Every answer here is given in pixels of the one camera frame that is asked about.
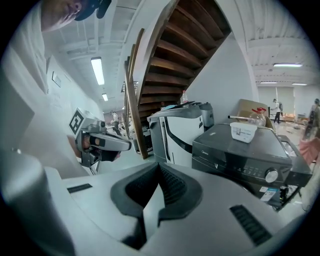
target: cap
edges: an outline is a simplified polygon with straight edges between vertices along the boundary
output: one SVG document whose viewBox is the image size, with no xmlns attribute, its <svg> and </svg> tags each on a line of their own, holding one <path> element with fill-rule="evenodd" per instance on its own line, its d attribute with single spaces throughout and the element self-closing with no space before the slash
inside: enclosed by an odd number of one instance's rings
<svg viewBox="0 0 320 256">
<path fill-rule="evenodd" d="M 109 5 L 111 4 L 111 1 L 112 0 L 87 0 L 83 10 L 78 13 L 74 20 L 82 21 L 93 14 L 96 9 L 96 17 L 98 19 L 102 19 L 106 14 Z"/>
</svg>

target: white device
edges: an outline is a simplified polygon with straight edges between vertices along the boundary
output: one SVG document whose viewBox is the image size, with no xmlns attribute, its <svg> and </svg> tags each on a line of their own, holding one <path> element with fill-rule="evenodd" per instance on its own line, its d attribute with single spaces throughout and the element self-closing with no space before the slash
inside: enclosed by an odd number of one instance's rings
<svg viewBox="0 0 320 256">
<path fill-rule="evenodd" d="M 148 119 L 156 161 L 191 167 L 193 141 L 204 133 L 199 107 L 161 110 Z"/>
<path fill-rule="evenodd" d="M 81 164 L 85 167 L 90 167 L 98 161 L 113 162 L 119 152 L 131 149 L 130 141 L 108 133 L 105 121 L 81 108 L 75 110 L 69 127 L 74 134 L 76 147 L 81 151 Z M 89 148 L 83 148 L 85 137 L 89 137 Z"/>
</svg>

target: ceiling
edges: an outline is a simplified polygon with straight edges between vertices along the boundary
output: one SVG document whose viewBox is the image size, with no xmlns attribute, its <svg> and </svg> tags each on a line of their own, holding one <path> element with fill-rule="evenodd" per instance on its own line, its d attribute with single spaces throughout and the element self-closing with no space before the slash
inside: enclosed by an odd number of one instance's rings
<svg viewBox="0 0 320 256">
<path fill-rule="evenodd" d="M 320 84 L 318 54 L 295 18 L 275 0 L 235 0 L 244 29 L 246 51 L 256 84 Z M 273 67 L 300 63 L 302 67 Z"/>
<path fill-rule="evenodd" d="M 119 77 L 120 69 L 123 69 L 121 53 L 143 2 L 112 0 L 104 18 L 98 19 L 94 13 L 83 21 L 73 21 L 47 35 L 54 41 L 58 52 L 72 62 L 94 95 L 99 97 L 104 112 L 121 110 L 124 106 L 124 93 L 121 93 L 124 79 Z M 91 65 L 94 57 L 102 59 L 104 85 L 97 83 Z M 104 93 L 108 101 L 103 100 Z"/>
</svg>

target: plastic bottle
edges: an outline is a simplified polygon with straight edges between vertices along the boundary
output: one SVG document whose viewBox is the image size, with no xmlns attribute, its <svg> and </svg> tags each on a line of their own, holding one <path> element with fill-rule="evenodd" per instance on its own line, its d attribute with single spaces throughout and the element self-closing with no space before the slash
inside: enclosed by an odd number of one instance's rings
<svg viewBox="0 0 320 256">
<path fill-rule="evenodd" d="M 185 90 L 183 90 L 183 93 L 182 93 L 182 97 L 181 97 L 181 99 L 180 99 L 180 102 L 181 102 L 181 104 L 188 102 L 188 97 L 187 97 L 187 94 L 186 94 L 186 91 L 185 91 Z"/>
<path fill-rule="evenodd" d="M 256 126 L 266 126 L 266 118 L 263 114 L 266 110 L 258 107 L 257 110 L 252 109 L 252 111 L 253 113 L 249 116 L 250 120 L 248 122 Z"/>
</svg>

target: control knob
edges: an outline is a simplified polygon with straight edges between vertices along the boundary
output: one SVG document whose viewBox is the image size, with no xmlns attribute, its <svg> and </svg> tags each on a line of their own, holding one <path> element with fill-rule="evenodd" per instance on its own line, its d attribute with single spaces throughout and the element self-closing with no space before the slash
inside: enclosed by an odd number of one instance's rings
<svg viewBox="0 0 320 256">
<path fill-rule="evenodd" d="M 268 183 L 275 182 L 278 178 L 278 171 L 276 168 L 270 167 L 268 170 L 265 172 L 265 181 Z"/>
</svg>

